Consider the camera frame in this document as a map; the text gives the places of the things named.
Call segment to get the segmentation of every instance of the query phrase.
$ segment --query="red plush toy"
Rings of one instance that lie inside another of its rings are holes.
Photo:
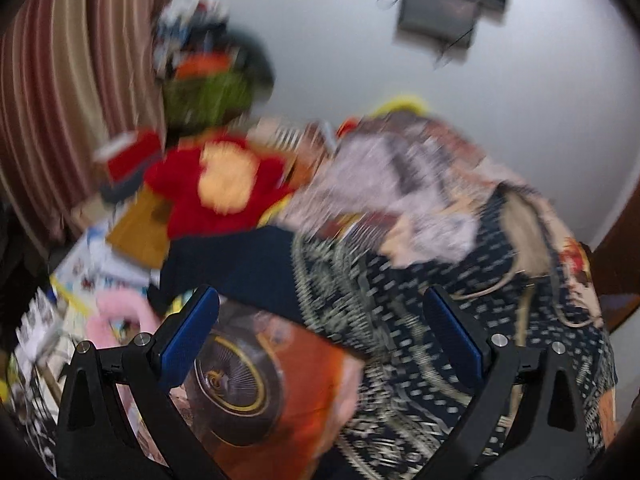
[[[145,173],[145,182],[173,202],[167,235],[229,234],[254,228],[291,190],[281,186],[284,161],[258,156],[244,139],[222,137],[171,150]]]

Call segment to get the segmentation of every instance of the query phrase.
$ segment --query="patterned fabric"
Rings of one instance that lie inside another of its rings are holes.
[[[394,269],[383,256],[358,257],[343,244],[296,236],[292,258],[300,309],[306,326],[330,340],[371,356],[364,370],[360,402],[337,447],[366,478],[411,479],[444,442],[465,410],[472,392],[459,383],[421,314],[421,291],[431,284],[449,293],[468,294],[490,286],[511,267],[513,250],[499,228],[503,198],[488,202],[476,248],[459,265],[429,262]],[[554,254],[556,269],[562,270]],[[560,280],[561,305],[569,320],[587,314],[568,304]],[[515,311],[527,285],[517,275],[507,286],[461,307],[490,332],[512,338]],[[571,329],[558,321],[551,301],[552,280],[540,278],[530,306],[527,345],[546,348],[561,341],[574,359],[584,401],[591,450],[602,434],[598,399],[616,377],[606,333],[593,325]],[[510,422],[503,417],[486,454],[495,454]],[[335,460],[335,453],[328,460]]]
[[[340,214],[403,215],[409,243],[385,252],[395,266],[460,262],[474,248],[478,212],[503,182],[524,184],[443,122],[394,112],[360,121],[278,222],[315,235]]]
[[[596,326],[601,327],[602,313],[593,286],[589,258],[574,238],[574,234],[558,218],[551,204],[541,196],[531,197],[531,200],[535,203],[540,219],[548,231],[548,240],[562,262],[570,301],[588,311],[591,318],[596,320]]]
[[[293,188],[311,182],[322,162],[333,152],[334,138],[327,139],[319,123],[296,124],[279,118],[261,118],[247,131],[251,142],[293,153],[294,173],[289,185]]]
[[[152,28],[170,1],[87,0],[87,34],[95,80],[112,135],[139,125],[164,132],[151,44]]]
[[[379,252],[399,221],[399,215],[383,212],[337,215],[322,225],[317,236],[343,240],[354,249]]]

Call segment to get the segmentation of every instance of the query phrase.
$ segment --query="blue rubber pad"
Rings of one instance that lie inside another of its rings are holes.
[[[220,298],[208,289],[193,307],[189,317],[182,322],[161,356],[159,386],[164,392],[180,386],[193,367],[193,361],[204,345],[211,327],[218,320]]]
[[[462,384],[475,389],[484,383],[482,354],[447,303],[432,289],[424,293],[424,317]]]

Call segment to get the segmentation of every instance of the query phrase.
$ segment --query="clothing pile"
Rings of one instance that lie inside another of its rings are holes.
[[[228,26],[219,2],[197,0],[173,16],[165,9],[154,42],[164,112],[178,134],[225,124],[247,112],[255,91],[270,92],[274,73],[262,43]]]
[[[154,311],[202,284],[225,298],[172,398],[232,480],[420,471],[474,394],[424,320],[436,284],[516,345],[564,343],[602,448],[616,377],[588,259],[543,197],[441,121],[365,118],[337,144],[321,123],[237,123],[168,152],[145,194],[171,208]]]

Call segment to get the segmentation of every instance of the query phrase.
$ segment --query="yellow fabric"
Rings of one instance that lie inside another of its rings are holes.
[[[286,207],[286,205],[290,202],[292,196],[293,196],[293,193],[290,195],[287,195],[282,200],[280,200],[279,202],[276,202],[270,208],[268,208],[267,211],[265,211],[264,214],[260,217],[260,221],[258,222],[258,227],[263,227],[264,225],[267,225],[269,223],[269,220],[271,220],[271,218],[276,216],[280,211],[282,211]]]
[[[400,110],[408,110],[416,115],[425,116],[429,113],[429,105],[417,95],[400,95],[384,103],[372,115],[377,117]]]
[[[9,387],[4,381],[0,381],[0,401],[7,402],[9,400]]]
[[[171,204],[147,186],[138,192],[136,203],[107,235],[115,251],[149,269],[160,269],[169,251],[166,226]]]
[[[258,159],[232,142],[207,144],[200,163],[205,167],[198,182],[200,203],[220,214],[246,208],[255,186]]]

